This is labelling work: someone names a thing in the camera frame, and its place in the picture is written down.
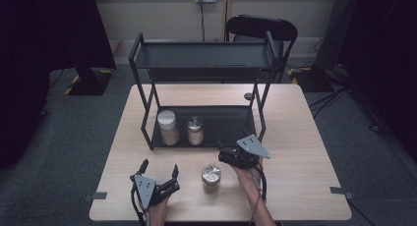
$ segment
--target carpeted floor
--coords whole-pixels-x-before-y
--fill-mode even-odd
[[[305,61],[292,60],[294,65]],[[128,65],[119,65],[103,96],[64,92],[75,70],[53,72],[45,110],[23,158],[0,171],[0,225],[138,225],[93,222],[85,195],[95,192],[131,86]],[[284,76],[284,83],[290,83]],[[305,93],[309,104],[328,92]],[[313,110],[315,114],[320,105]],[[284,222],[284,225],[416,225],[415,163],[404,162],[395,137],[371,131],[370,114],[346,91],[316,117],[341,186],[353,193],[348,221]]]

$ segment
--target metal lid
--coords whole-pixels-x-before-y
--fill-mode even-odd
[[[220,182],[221,170],[215,164],[208,164],[202,170],[203,182],[209,186],[214,187]]]
[[[157,115],[157,122],[162,130],[171,130],[175,127],[175,114],[170,110],[164,110]]]
[[[203,122],[197,116],[193,116],[187,121],[187,127],[191,132],[198,132],[203,128]]]

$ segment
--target light wood tabletop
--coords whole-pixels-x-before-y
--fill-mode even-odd
[[[161,105],[246,105],[253,85],[201,84],[157,85]],[[149,93],[150,85],[144,85]],[[147,124],[151,135],[156,104]],[[253,106],[256,130],[261,129],[257,106]],[[111,146],[95,199],[92,220],[138,220],[130,199],[135,174],[145,159],[144,176],[163,184],[178,165],[181,189],[168,202],[167,221],[249,221],[251,211],[233,169],[218,161],[218,148],[183,147],[150,150],[141,132],[144,105],[134,85]],[[271,85],[264,108],[267,131],[263,145],[271,155],[264,159],[268,181],[267,206],[275,220],[347,220],[351,211],[344,195],[332,194],[340,187],[304,94],[298,85]],[[205,190],[201,172],[206,164],[221,169],[221,181],[213,192]]]

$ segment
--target gray mounting plate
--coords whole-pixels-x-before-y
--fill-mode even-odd
[[[237,144],[249,153],[270,159],[270,154],[255,135],[238,140]]]
[[[139,196],[141,197],[142,206],[148,209],[150,198],[156,186],[156,181],[141,175],[135,176],[135,183],[138,187]]]

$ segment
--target black metal rack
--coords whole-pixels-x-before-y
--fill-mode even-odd
[[[191,146],[186,138],[186,129],[181,129],[179,124],[185,126],[186,120],[194,115],[205,121],[205,141],[202,146],[217,146],[217,138],[226,145],[235,144],[244,137],[244,129],[252,134],[256,133],[252,114],[255,99],[261,117],[262,130],[258,135],[261,141],[267,129],[263,109],[270,82],[276,76],[276,68],[279,68],[281,58],[282,52],[277,51],[269,32],[263,42],[145,42],[140,32],[130,52],[129,63],[145,107],[141,130],[149,148]],[[138,70],[148,70],[151,83],[148,99]],[[268,81],[262,97],[258,90],[258,78],[261,72],[268,72]],[[248,105],[161,105],[155,83],[192,81],[250,82],[254,87]],[[157,121],[152,139],[149,138],[146,125],[153,98],[157,104],[157,113],[171,110],[176,115],[181,140],[174,146],[162,143]]]

